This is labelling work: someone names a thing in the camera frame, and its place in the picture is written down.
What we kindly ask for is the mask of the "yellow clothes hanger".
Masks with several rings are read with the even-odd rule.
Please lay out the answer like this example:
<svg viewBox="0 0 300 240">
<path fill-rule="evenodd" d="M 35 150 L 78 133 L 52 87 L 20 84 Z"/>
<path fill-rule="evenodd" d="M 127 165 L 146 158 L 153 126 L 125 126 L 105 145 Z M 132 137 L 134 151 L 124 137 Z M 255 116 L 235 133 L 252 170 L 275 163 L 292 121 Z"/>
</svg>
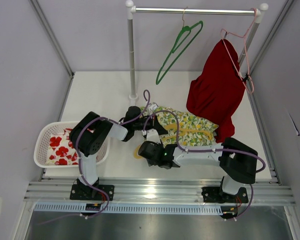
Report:
<svg viewBox="0 0 300 240">
<path fill-rule="evenodd" d="M 210 131 L 182 127 L 179 129 L 179 138 L 177 141 L 177 124 L 169 124 L 164 128 L 168 130 L 168 135 L 160 138 L 164 146 L 167 144 L 175 144 L 176 142 L 182 146 L 207 146 L 215 141 L 213 133 Z"/>
</svg>

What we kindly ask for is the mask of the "lemon print skirt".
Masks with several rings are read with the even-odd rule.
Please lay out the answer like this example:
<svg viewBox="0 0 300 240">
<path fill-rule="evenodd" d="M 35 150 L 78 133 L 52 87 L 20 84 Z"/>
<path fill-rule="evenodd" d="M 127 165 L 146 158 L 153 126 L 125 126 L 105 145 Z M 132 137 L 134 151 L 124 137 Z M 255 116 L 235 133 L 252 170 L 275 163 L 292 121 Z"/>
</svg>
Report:
<svg viewBox="0 0 300 240">
<path fill-rule="evenodd" d="M 179 140 L 180 128 L 206 130 L 212 132 L 214 137 L 214 142 L 210 143 L 209 145 L 214 145 L 216 143 L 215 131 L 219 127 L 217 124 L 205 118 L 195 116 L 192 113 L 181 112 L 170 107 L 159 106 L 157 109 L 155 109 L 155 111 L 156 112 L 163 111 L 156 115 L 159 124 L 163 128 L 170 124 L 176 124 L 176 141 L 177 141 L 176 143 L 178 143 Z M 159 137 L 161 139 L 161 137 L 166 137 L 167 135 L 168 135 L 168 130 L 167 130 L 167 134 L 160 135 Z"/>
</svg>

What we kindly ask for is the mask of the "red poppy print cloth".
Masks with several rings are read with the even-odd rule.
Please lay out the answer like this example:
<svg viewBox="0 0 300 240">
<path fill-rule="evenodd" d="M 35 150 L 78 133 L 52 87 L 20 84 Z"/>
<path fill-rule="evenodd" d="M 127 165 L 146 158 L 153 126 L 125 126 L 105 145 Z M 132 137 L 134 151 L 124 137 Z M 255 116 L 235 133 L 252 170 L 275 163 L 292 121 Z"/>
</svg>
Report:
<svg viewBox="0 0 300 240">
<path fill-rule="evenodd" d="M 46 154 L 46 164 L 53 166 L 74 166 L 79 164 L 78 153 L 70 140 L 72 128 L 51 134 Z"/>
</svg>

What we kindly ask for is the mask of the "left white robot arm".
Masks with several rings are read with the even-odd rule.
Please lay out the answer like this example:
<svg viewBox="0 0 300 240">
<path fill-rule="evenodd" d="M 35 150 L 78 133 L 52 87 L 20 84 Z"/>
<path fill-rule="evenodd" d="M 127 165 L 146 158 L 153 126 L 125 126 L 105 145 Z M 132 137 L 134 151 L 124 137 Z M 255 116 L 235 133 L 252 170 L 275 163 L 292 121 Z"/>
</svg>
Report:
<svg viewBox="0 0 300 240">
<path fill-rule="evenodd" d="M 96 158 L 104 142 L 108 138 L 127 142 L 136 131 L 150 130 L 158 123 L 155 117 L 146 122 L 147 116 L 137 106 L 129 107 L 122 120 L 122 123 L 117 123 L 90 111 L 69 134 L 79 157 L 78 180 L 83 184 L 80 192 L 87 200 L 95 199 L 99 193 L 95 185 L 99 180 Z"/>
</svg>

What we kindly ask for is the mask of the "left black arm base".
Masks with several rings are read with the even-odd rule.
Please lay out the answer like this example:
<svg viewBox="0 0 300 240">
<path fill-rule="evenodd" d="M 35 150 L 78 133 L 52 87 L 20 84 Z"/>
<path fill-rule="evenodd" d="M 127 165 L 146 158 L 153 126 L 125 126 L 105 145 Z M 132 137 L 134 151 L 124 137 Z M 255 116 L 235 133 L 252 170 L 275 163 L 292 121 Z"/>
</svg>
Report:
<svg viewBox="0 0 300 240">
<path fill-rule="evenodd" d="M 97 181 L 93 186 L 105 192 L 108 195 L 110 201 L 113 200 L 115 193 L 114 185 L 99 184 L 99 182 Z M 69 199 L 80 201 L 106 201 L 107 197 L 104 193 L 92 189 L 91 187 L 85 185 L 79 179 L 77 179 L 71 187 Z"/>
</svg>

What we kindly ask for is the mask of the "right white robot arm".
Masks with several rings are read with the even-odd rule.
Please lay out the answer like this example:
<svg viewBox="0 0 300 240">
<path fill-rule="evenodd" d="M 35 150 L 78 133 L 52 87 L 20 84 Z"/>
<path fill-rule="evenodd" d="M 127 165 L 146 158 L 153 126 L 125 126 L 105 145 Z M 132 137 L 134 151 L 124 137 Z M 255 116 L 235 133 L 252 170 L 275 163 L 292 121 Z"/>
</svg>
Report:
<svg viewBox="0 0 300 240">
<path fill-rule="evenodd" d="M 167 170 L 184 166 L 220 167 L 225 176 L 218 189 L 218 196 L 224 202 L 235 198 L 243 185 L 256 182 L 258 152 L 232 137 L 210 146 L 163 146 L 162 143 L 145 141 L 137 154 L 146 159 L 149 166 Z"/>
</svg>

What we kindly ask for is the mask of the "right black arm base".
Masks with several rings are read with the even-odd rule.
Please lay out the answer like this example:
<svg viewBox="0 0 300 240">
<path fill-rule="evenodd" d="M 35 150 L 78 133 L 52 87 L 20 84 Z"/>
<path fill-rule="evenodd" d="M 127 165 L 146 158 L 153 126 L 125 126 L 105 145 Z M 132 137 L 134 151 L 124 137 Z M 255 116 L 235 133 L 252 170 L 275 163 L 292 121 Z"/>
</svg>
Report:
<svg viewBox="0 0 300 240">
<path fill-rule="evenodd" d="M 219 186 L 204 186 L 202 187 L 201 195 L 205 203 L 231 204 L 249 202 L 247 190 L 245 187 L 240 187 L 237 194 L 231 195 L 222 191 Z"/>
</svg>

